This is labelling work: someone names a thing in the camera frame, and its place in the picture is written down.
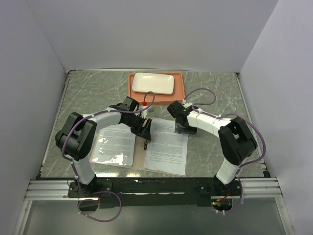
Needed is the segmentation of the white printed paper sheets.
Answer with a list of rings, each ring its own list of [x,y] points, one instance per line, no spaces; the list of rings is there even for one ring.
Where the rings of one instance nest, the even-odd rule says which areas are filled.
[[[188,135],[175,133],[175,122],[152,118],[151,142],[147,145],[144,167],[152,171],[184,176]]]

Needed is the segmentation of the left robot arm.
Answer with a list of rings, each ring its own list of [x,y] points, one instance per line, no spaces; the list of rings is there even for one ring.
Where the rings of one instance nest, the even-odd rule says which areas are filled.
[[[97,191],[97,177],[88,159],[96,132],[112,125],[125,124],[132,134],[147,142],[152,140],[152,120],[144,116],[151,104],[143,102],[142,108],[139,106],[138,101],[128,96],[123,102],[93,114],[73,112],[57,132],[55,144],[62,157],[70,162],[75,182],[86,197],[93,196]]]

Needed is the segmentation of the white printed paper sheet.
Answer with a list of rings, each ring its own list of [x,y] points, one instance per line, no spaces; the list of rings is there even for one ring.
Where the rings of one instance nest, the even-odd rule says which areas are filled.
[[[111,125],[98,132],[90,157],[92,163],[132,166],[134,162],[135,134],[125,124]]]

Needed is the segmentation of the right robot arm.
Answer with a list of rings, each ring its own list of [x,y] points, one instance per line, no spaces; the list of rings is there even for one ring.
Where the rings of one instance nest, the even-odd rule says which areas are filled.
[[[240,166],[258,146],[245,120],[214,116],[192,104],[184,106],[178,101],[171,103],[167,111],[175,119],[177,133],[191,135],[201,129],[220,140],[224,160],[210,187],[217,194],[225,195],[230,191]]]

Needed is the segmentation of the tan paper folder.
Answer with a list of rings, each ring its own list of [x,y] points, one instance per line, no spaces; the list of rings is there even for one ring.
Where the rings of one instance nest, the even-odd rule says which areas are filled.
[[[164,173],[164,172],[160,172],[160,171],[152,171],[152,170],[146,169],[144,167],[146,149],[147,149],[148,144],[149,143],[147,143],[143,138],[135,136],[133,165],[132,166],[121,166],[121,167],[134,169],[134,170],[145,170],[145,171],[151,171],[151,172],[156,172],[156,173]]]

